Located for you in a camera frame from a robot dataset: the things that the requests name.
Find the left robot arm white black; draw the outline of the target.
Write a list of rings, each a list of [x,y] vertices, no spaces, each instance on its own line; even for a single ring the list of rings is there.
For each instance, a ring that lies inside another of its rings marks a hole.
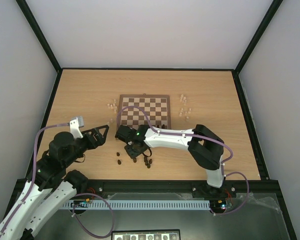
[[[106,142],[108,125],[80,131],[74,121],[69,131],[56,134],[40,160],[35,159],[19,198],[0,223],[0,240],[32,240],[64,202],[86,195],[88,178],[72,163]]]

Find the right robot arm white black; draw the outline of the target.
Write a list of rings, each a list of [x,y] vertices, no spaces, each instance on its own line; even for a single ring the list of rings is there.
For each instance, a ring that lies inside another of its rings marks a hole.
[[[140,125],[138,129],[120,125],[115,138],[124,142],[130,158],[136,158],[153,148],[171,148],[190,153],[195,162],[206,170],[208,191],[219,196],[226,189],[222,170],[225,143],[204,125],[185,130],[163,129]]]

